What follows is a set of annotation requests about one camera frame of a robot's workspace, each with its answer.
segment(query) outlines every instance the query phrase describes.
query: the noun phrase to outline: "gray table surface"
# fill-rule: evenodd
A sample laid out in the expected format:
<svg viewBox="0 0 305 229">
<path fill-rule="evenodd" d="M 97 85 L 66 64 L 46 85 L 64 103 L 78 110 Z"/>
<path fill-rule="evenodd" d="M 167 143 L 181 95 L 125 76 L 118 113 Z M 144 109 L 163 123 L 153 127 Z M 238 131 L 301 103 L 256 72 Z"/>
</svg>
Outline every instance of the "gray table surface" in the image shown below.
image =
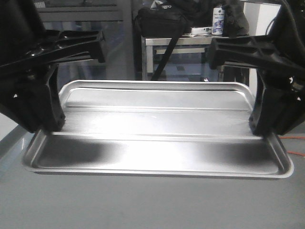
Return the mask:
<svg viewBox="0 0 305 229">
<path fill-rule="evenodd" d="M 305 229 L 305 157 L 282 180 L 37 175 L 16 150 L 31 136 L 0 160 L 0 229 Z"/>
</svg>

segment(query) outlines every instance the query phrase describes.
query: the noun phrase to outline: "tray rim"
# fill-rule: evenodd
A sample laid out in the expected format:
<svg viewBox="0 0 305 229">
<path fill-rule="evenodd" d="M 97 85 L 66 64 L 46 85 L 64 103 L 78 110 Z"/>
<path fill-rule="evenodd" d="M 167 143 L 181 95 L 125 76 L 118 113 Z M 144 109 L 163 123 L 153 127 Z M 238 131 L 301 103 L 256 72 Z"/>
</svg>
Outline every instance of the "tray rim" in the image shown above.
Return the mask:
<svg viewBox="0 0 305 229">
<path fill-rule="evenodd" d="M 254 104 L 254 96 L 251 94 L 249 87 L 236 82 L 143 82 L 143 81 L 103 81 L 103 80 L 76 80 L 63 86 L 59 96 L 62 104 L 69 98 L 70 93 L 77 88 L 96 88 L 96 89 L 121 89 L 121 90 L 163 90 L 163 91 L 240 91 L 244 93 L 251 109 Z M 275 138 L 278 143 L 278 151 L 281 157 L 286 158 L 288 169 L 283 174 L 236 174 L 224 172 L 189 172 L 183 171 L 183 174 L 175 174 L 177 171 L 151 171 L 151 170 L 109 170 L 109 169 L 68 169 L 68 168 L 39 168 L 33 167 L 34 161 L 37 159 L 39 148 L 43 145 L 44 139 L 48 136 L 44 130 L 39 130 L 35 133 L 26 149 L 22 164 L 26 170 L 37 174 L 56 174 L 56 175 L 105 175 L 105 176 L 150 176 L 150 177 L 199 177 L 199 178 L 230 178 L 230 179 L 282 179 L 290 177 L 294 172 L 294 164 L 284 148 L 279 137 L 273 132 L 270 133 L 267 139 Z"/>
</svg>

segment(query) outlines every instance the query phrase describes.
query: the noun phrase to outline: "metal tray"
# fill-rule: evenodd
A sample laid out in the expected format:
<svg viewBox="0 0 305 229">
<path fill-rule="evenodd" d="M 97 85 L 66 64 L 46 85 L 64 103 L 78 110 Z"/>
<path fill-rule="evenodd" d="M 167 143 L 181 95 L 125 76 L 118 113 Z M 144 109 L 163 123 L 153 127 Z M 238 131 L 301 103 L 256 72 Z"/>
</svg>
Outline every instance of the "metal tray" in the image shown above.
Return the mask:
<svg viewBox="0 0 305 229">
<path fill-rule="evenodd" d="M 239 83 L 74 81 L 66 123 L 40 130 L 23 163 L 40 174 L 285 178 L 279 138 L 252 135 L 254 98 Z"/>
</svg>

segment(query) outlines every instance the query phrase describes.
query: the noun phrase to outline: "label on can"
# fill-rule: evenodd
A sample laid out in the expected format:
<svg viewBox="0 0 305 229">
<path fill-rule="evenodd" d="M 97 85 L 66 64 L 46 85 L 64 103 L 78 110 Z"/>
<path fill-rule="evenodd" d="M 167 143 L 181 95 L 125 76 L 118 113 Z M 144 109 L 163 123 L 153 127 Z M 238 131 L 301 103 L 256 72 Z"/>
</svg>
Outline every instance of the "label on can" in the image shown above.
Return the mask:
<svg viewBox="0 0 305 229">
<path fill-rule="evenodd" d="M 213 9 L 213 35 L 222 35 L 224 31 L 224 10 L 221 7 Z"/>
</svg>

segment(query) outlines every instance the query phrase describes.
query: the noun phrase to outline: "black cable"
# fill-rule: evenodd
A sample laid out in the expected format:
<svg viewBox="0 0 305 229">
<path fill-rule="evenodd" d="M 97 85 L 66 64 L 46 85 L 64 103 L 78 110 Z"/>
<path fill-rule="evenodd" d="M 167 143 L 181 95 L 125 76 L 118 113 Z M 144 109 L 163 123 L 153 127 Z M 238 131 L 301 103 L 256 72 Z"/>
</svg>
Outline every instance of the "black cable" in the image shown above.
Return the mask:
<svg viewBox="0 0 305 229">
<path fill-rule="evenodd" d="M 269 29 L 270 29 L 270 27 L 271 27 L 272 23 L 273 23 L 273 22 L 275 22 L 275 19 L 276 19 L 276 17 L 275 17 L 275 18 L 273 18 L 273 19 L 271 20 L 271 22 L 269 23 L 269 25 L 267 26 L 267 29 L 266 29 L 266 33 L 265 33 L 265 35 L 267 35 L 267 34 L 268 34 L 268 31 L 269 31 Z"/>
<path fill-rule="evenodd" d="M 292 9 L 289 5 L 289 3 L 286 1 L 286 0 L 280 0 L 282 2 L 282 4 L 285 6 L 286 10 L 287 10 L 287 13 L 288 13 L 288 16 L 289 16 L 289 19 L 292 23 L 292 29 L 295 33 L 295 38 L 296 38 L 296 42 L 297 42 L 297 45 L 299 46 L 299 48 L 301 49 L 301 55 L 303 56 L 303 58 L 305 59 L 305 46 L 301 40 L 301 36 L 298 32 L 298 29 L 297 29 L 297 26 L 296 26 L 296 22 L 295 22 L 295 17 L 294 17 L 294 13 L 292 12 Z"/>
</svg>

